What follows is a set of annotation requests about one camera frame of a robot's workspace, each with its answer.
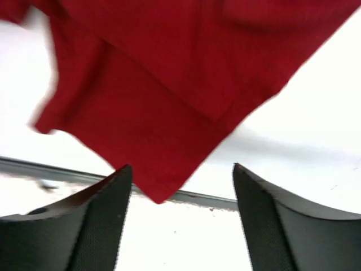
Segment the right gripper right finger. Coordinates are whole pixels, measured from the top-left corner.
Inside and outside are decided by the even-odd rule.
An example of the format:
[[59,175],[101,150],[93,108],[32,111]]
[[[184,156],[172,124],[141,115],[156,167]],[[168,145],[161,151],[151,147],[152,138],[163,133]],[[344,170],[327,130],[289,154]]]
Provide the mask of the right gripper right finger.
[[360,214],[307,200],[238,163],[232,178],[253,270],[360,270]]

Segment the dark red t shirt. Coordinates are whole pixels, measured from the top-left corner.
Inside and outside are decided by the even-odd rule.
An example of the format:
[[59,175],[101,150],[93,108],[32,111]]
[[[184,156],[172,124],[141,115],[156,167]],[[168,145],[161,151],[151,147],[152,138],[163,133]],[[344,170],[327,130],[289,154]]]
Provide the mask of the dark red t shirt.
[[58,83],[34,128],[67,132],[160,204],[359,1],[2,1],[49,18]]

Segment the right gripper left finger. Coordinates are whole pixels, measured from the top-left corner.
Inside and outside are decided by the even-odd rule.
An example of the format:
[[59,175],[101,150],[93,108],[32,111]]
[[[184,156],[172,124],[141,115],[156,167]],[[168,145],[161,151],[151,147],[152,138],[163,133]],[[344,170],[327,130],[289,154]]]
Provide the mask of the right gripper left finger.
[[1,270],[114,270],[132,177],[126,165],[53,204],[1,217]]

